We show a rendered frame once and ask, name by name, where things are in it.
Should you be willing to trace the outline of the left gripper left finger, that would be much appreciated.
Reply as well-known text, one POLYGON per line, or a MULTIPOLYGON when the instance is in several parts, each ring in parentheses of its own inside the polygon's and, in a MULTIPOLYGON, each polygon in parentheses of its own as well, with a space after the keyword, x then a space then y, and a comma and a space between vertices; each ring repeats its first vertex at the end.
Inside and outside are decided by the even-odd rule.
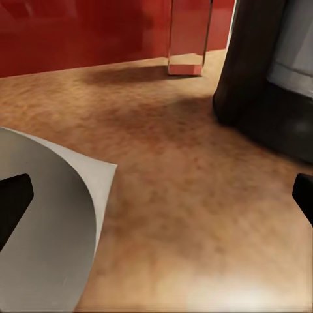
POLYGON ((0 251, 33 198, 33 184, 27 173, 0 181, 0 251))

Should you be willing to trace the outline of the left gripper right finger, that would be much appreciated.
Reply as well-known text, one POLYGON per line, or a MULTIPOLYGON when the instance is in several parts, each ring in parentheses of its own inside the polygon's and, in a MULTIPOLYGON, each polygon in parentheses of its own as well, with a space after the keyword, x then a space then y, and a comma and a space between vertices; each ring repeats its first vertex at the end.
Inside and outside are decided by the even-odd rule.
POLYGON ((313 226, 313 175, 299 173, 292 196, 313 226))

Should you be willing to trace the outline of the paper coffee filter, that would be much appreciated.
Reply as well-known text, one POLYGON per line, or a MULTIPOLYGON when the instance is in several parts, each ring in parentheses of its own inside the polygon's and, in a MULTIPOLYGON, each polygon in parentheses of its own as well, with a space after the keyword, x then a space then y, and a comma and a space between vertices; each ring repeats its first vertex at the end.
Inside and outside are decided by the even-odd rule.
POLYGON ((0 181, 34 198, 0 251, 1 313, 73 313, 98 249, 116 164, 0 127, 0 181))

